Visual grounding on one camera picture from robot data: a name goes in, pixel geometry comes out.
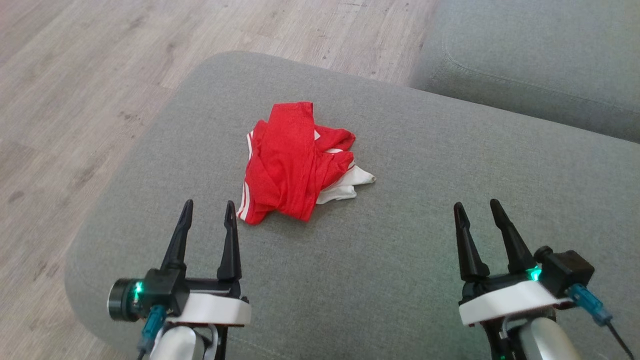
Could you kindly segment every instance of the camera lens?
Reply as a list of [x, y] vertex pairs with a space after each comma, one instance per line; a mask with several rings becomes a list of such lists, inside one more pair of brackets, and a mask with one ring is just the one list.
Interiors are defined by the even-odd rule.
[[136, 322], [140, 318], [140, 297], [143, 291], [141, 279], [118, 279], [109, 292], [107, 308], [115, 321]]

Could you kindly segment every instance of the black cable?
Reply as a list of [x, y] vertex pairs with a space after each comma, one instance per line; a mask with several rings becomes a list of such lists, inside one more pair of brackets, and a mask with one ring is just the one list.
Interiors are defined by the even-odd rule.
[[618, 340], [618, 343], [620, 344], [620, 346], [622, 347], [622, 349], [627, 353], [627, 355], [629, 356], [629, 359], [631, 360], [635, 360], [634, 355], [631, 353], [631, 350], [629, 350], [629, 347], [627, 346], [627, 344], [625, 344], [625, 342], [622, 340], [622, 338], [620, 337], [620, 335], [618, 335], [618, 332], [616, 331], [616, 329], [613, 327], [613, 325], [611, 324], [611, 322], [607, 322], [607, 327], [609, 328], [609, 330], [611, 331], [611, 334], [613, 334], [613, 337], [616, 338], [616, 340]]

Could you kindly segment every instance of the red and white clothing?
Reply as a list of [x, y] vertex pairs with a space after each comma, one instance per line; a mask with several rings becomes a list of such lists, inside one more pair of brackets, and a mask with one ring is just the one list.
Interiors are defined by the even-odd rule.
[[[247, 134], [249, 162], [238, 217], [259, 224], [278, 210], [308, 221], [317, 202], [355, 197], [354, 180], [375, 178], [353, 164], [348, 150], [354, 141], [345, 129], [316, 125], [311, 102], [275, 104], [269, 122], [258, 121]], [[321, 196], [324, 189], [328, 193]]]

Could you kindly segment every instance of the gray upholstered surface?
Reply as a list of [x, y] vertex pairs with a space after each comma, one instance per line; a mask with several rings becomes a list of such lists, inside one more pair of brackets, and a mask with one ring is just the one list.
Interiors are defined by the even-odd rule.
[[[78, 318], [133, 353], [141, 324], [105, 309], [119, 277], [158, 266], [184, 201], [195, 213], [188, 274], [215, 274], [227, 199], [240, 201], [245, 134], [272, 104], [308, 100], [316, 121], [356, 136], [378, 177], [308, 224], [271, 215], [241, 224], [243, 291], [253, 322], [229, 359], [479, 359], [481, 329], [458, 317], [453, 204], [462, 201], [483, 259], [506, 270], [489, 209], [500, 199], [531, 249], [575, 249], [592, 288], [640, 352], [640, 145], [554, 122], [250, 53], [197, 67], [113, 178], [68, 253]], [[559, 315], [586, 359], [622, 358], [581, 311]]]
[[640, 142], [640, 2], [442, 0], [412, 87]]

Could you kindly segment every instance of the wooden floor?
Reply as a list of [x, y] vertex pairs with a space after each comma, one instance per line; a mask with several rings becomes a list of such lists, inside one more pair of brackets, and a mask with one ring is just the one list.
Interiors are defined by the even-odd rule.
[[121, 359], [64, 255], [193, 67], [246, 50], [405, 85], [437, 0], [0, 0], [0, 357]]

